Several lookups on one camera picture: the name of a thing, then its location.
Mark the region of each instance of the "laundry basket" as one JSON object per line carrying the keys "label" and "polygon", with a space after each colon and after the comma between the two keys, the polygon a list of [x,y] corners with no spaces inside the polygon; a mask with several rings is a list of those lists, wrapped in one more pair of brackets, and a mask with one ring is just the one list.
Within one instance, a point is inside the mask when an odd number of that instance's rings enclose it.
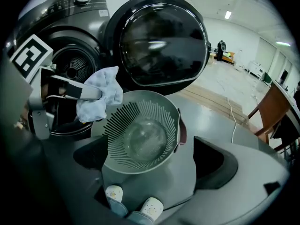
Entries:
{"label": "laundry basket", "polygon": [[127,92],[123,104],[107,107],[106,113],[105,120],[94,122],[91,135],[108,136],[105,165],[116,172],[150,171],[162,165],[178,144],[186,141],[179,111],[158,93]]}

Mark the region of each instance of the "wooden plank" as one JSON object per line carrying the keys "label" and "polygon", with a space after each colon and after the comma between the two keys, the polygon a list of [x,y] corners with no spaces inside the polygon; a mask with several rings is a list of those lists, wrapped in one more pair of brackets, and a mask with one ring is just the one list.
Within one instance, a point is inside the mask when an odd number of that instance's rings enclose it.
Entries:
{"label": "wooden plank", "polygon": [[[212,102],[220,104],[220,105],[222,105],[222,106],[224,106],[226,108],[230,108],[227,99],[220,99],[220,98],[218,98],[216,96],[213,96],[211,94],[202,92],[200,90],[185,90],[185,91],[192,92],[195,95],[198,95],[198,96],[203,97],[205,99],[208,99],[208,100],[210,100]],[[230,102],[230,105],[232,106],[232,110],[233,111],[235,111],[238,114],[243,114],[241,106],[240,107],[236,106],[235,104],[233,104],[234,102],[231,101],[231,100],[229,100],[229,102]]]}
{"label": "wooden plank", "polygon": [[211,109],[213,111],[216,111],[217,113],[219,113],[219,114],[221,114],[221,115],[229,118],[229,115],[227,113],[223,112],[222,110],[219,110],[219,109],[215,108],[214,106],[211,106],[210,104],[206,104],[205,102],[201,102],[201,101],[199,101],[198,99],[196,99],[194,97],[191,97],[191,96],[189,96],[187,94],[184,94],[184,93],[182,93],[182,90],[180,92],[177,92],[176,94],[182,96],[183,98],[186,98],[186,99],[189,99],[189,100],[191,100],[193,102],[196,102],[199,105],[203,105],[203,106],[205,106],[205,107],[207,107],[207,108],[209,108],[209,109]]}
{"label": "wooden plank", "polygon": [[[220,104],[220,105],[222,105],[222,106],[224,106],[224,107],[230,109],[230,106],[229,106],[229,104],[228,104],[228,102],[227,102],[227,98],[226,98],[226,100],[225,100],[225,99],[221,99],[221,100],[220,100],[220,99],[216,99],[216,98],[210,96],[209,94],[197,94],[196,91],[195,91],[195,92],[192,92],[192,93],[194,93],[194,94],[196,94],[196,95],[198,95],[198,96],[201,96],[201,97],[203,97],[203,98],[209,99],[209,100],[211,100],[212,102],[215,102],[215,103],[217,103],[217,104]],[[229,100],[229,102],[230,102],[230,105],[232,106],[232,111],[233,111],[233,112],[239,114],[240,116],[244,116],[244,114],[243,114],[243,112],[242,112],[242,108],[241,108],[240,105],[238,105],[238,106],[240,107],[240,109],[239,109],[239,108],[234,107],[234,104],[233,104],[234,102],[233,102],[233,101]]]}
{"label": "wooden plank", "polygon": [[[205,106],[205,107],[207,107],[207,108],[209,108],[209,109],[211,109],[211,110],[219,113],[220,115],[222,115],[222,116],[224,116],[226,118],[229,118],[230,120],[234,121],[234,119],[233,119],[233,117],[232,117],[231,114],[229,115],[226,112],[224,112],[222,110],[219,110],[218,108],[216,108],[216,107],[214,107],[214,106],[212,106],[210,104],[207,104],[207,103],[205,103],[203,101],[200,101],[200,100],[198,100],[198,99],[196,99],[194,97],[191,97],[191,96],[189,96],[189,95],[187,95],[185,93],[182,93],[182,91],[178,92],[177,94],[180,95],[180,96],[182,96],[183,98],[186,98],[186,99],[190,100],[190,101],[196,102],[199,105]],[[237,124],[240,124],[240,125],[242,125],[242,126],[244,126],[246,128],[248,127],[248,125],[246,124],[245,121],[239,120],[236,117],[235,117],[235,119],[236,119]]]}
{"label": "wooden plank", "polygon": [[[221,110],[221,111],[225,112],[226,114],[228,114],[228,117],[231,114],[230,106],[228,104],[223,104],[223,105],[218,104],[218,103],[216,103],[214,101],[211,101],[211,100],[209,100],[209,99],[207,99],[205,97],[201,97],[201,96],[199,96],[197,94],[194,94],[194,93],[192,93],[190,91],[182,90],[180,92],[182,92],[182,93],[184,93],[184,94],[186,94],[188,96],[191,96],[191,97],[194,97],[194,98],[198,99],[200,101],[200,103],[203,102],[205,104],[209,104],[209,105],[217,108],[218,110]],[[235,119],[240,120],[242,122],[247,117],[246,115],[244,115],[243,113],[241,113],[237,109],[232,108],[232,112],[233,112],[233,115],[234,115]]]}
{"label": "wooden plank", "polygon": [[[190,91],[192,93],[195,93],[195,94],[197,94],[199,96],[203,96],[205,98],[211,98],[211,100],[213,100],[213,101],[216,101],[217,99],[219,99],[221,101],[224,101],[224,103],[227,104],[227,98],[226,97],[224,97],[224,96],[222,96],[220,94],[217,94],[215,92],[212,92],[210,90],[207,90],[205,88],[194,86],[194,85],[190,85],[190,86],[186,87],[185,90],[188,90],[188,91]],[[241,105],[235,103],[232,100],[229,100],[229,102],[230,102],[230,105],[233,108],[238,109],[242,113],[242,106]]]}

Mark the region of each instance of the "open washer door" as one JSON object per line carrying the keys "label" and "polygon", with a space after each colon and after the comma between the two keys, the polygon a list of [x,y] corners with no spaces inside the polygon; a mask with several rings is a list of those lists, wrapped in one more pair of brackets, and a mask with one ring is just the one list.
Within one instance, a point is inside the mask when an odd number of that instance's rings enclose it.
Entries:
{"label": "open washer door", "polygon": [[108,22],[103,42],[122,87],[162,94],[192,83],[210,52],[203,18],[184,0],[130,0]]}

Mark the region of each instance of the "white shoe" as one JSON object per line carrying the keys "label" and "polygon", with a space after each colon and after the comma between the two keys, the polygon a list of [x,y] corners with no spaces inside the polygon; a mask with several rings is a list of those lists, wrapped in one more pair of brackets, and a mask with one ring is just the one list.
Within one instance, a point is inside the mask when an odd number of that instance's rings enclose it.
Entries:
{"label": "white shoe", "polygon": [[116,185],[111,185],[105,190],[106,196],[118,201],[122,202],[123,198],[123,189]]}
{"label": "white shoe", "polygon": [[162,214],[163,210],[164,205],[158,199],[150,197],[145,201],[140,212],[146,214],[155,221],[160,214]]}

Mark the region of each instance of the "ceiling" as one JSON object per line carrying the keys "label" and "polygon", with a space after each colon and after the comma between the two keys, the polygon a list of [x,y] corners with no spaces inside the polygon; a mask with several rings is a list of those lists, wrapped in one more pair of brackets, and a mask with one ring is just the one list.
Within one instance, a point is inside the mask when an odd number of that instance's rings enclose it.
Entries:
{"label": "ceiling", "polygon": [[[205,18],[226,20],[244,26],[276,46],[300,69],[300,59],[294,38],[285,22],[269,0],[186,0]],[[227,11],[232,14],[225,19]],[[275,41],[287,42],[291,47],[277,45]]]}

